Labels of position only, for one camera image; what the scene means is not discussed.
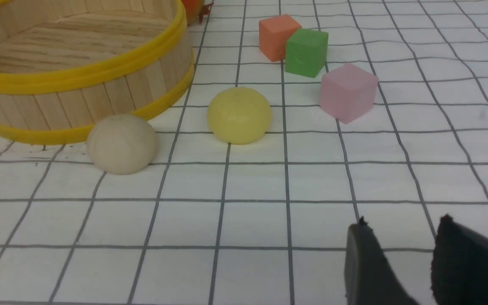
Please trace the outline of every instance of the orange toy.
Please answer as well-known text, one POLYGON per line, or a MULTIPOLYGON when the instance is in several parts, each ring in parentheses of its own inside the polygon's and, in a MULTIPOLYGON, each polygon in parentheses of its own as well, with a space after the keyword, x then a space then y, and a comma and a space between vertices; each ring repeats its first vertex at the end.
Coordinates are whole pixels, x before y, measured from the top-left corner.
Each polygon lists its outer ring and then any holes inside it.
POLYGON ((289 15, 259 21, 259 50, 272 62, 283 60, 287 40, 300 28, 301 25, 289 15))
POLYGON ((205 5, 205 0, 182 0, 184 7, 186 8, 186 18, 188 19, 188 25, 191 25, 193 21, 198 17, 199 23, 203 22, 205 15, 210 15, 211 8, 214 5, 205 5))

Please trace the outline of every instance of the yellow band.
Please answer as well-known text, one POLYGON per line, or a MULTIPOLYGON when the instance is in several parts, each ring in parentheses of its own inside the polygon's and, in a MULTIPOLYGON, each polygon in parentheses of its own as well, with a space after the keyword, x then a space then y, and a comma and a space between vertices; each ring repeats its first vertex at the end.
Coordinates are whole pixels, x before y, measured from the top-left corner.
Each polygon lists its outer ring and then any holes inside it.
MULTIPOLYGON (((0 0, 0 6, 10 0, 0 0)), ((138 71, 159 60, 178 44, 187 27, 186 9, 178 2, 171 25, 152 41, 125 54, 83 67, 62 71, 0 73, 0 94, 46 94, 81 89, 138 71)))
MULTIPOLYGON (((151 120, 160 115, 162 112, 173 106, 174 103, 178 102, 184 95, 193 81, 194 74, 195 66, 192 56, 188 72, 173 89, 165 93, 165 95, 158 100, 132 112, 131 114, 139 116, 145 120, 151 120)), ((93 125, 89 125, 73 129, 39 131, 16 129, 0 124, 0 136, 20 143, 33 145, 62 145, 86 141, 92 128, 93 125)))

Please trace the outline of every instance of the play dough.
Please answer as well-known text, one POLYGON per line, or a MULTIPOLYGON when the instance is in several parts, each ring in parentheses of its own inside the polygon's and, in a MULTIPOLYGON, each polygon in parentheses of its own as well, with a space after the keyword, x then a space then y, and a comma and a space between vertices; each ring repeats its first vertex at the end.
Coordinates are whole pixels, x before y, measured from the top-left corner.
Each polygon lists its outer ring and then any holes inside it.
POLYGON ((128 175, 145 168, 157 154, 153 127, 131 114, 109 116, 93 127, 87 153, 93 164, 110 174, 128 175))
POLYGON ((234 87, 218 93, 208 106, 208 126, 221 141, 248 144, 267 132, 272 122, 269 101, 252 88, 234 87))

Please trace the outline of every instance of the cube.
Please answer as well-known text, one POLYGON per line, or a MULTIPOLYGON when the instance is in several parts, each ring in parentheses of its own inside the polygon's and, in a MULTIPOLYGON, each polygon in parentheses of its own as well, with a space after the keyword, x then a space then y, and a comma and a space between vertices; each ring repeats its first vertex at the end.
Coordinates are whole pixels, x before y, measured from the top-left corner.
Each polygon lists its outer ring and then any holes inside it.
POLYGON ((329 33, 298 29, 287 40, 285 71, 315 78, 327 62, 329 33))
POLYGON ((259 50, 271 62, 283 60, 287 40, 300 28, 300 24, 289 15, 259 21, 259 50))
POLYGON ((374 107, 378 77, 354 64, 323 75, 319 105, 323 111, 349 124, 374 107))

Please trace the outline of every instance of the wooden basket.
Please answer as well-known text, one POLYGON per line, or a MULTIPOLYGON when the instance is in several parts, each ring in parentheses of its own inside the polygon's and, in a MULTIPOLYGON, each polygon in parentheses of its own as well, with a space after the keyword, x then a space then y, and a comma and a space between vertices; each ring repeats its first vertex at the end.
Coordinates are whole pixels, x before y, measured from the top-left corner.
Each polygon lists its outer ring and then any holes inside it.
POLYGON ((113 114, 151 119, 186 92, 180 0, 0 0, 0 136, 86 141, 113 114))

